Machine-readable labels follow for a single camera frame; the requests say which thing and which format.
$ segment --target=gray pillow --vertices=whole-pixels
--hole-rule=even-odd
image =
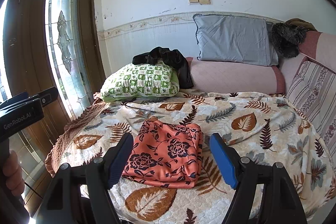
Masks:
[[[195,14],[193,19],[197,25],[199,60],[278,65],[265,20],[202,14]]]

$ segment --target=cable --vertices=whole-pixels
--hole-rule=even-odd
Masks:
[[[27,185],[29,189],[31,189],[36,195],[38,195],[40,199],[43,199],[43,197],[41,197],[32,187],[30,187],[27,182],[25,182],[25,185]]]

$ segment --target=pillowcase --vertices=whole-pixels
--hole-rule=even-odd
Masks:
[[[301,115],[301,127],[309,126],[307,120],[311,122],[336,164],[336,74],[319,64],[305,61],[287,98],[304,114]]]
[[[105,80],[100,93],[105,102],[113,102],[132,97],[169,97],[178,91],[176,71],[158,60],[156,65],[126,65]]]
[[[256,91],[265,94],[284,93],[286,90],[284,77],[276,66],[200,61],[192,57],[186,59],[194,89],[218,93]]]
[[[193,19],[197,25],[199,60],[278,64],[278,55],[268,41],[265,20],[202,14],[195,14]]]

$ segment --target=metal screw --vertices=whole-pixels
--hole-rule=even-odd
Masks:
[[[250,162],[250,159],[248,157],[241,157],[240,161],[244,164],[248,164]]]
[[[65,170],[65,169],[67,169],[69,166],[70,166],[69,164],[64,163],[64,164],[62,164],[59,168],[61,168],[62,170]]]
[[[275,166],[276,166],[277,168],[280,168],[280,169],[281,169],[284,165],[283,165],[282,162],[277,161],[277,162],[275,163]]]
[[[98,158],[95,158],[95,159],[93,160],[93,162],[96,163],[96,164],[99,164],[99,163],[101,163],[102,161],[103,161],[103,158],[102,158],[102,157],[98,157]]]

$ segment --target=gray fur item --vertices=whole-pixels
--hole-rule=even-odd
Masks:
[[[308,31],[308,29],[301,26],[276,23],[269,34],[269,40],[278,55],[284,58],[292,58],[298,56],[298,45],[305,40],[306,32]]]

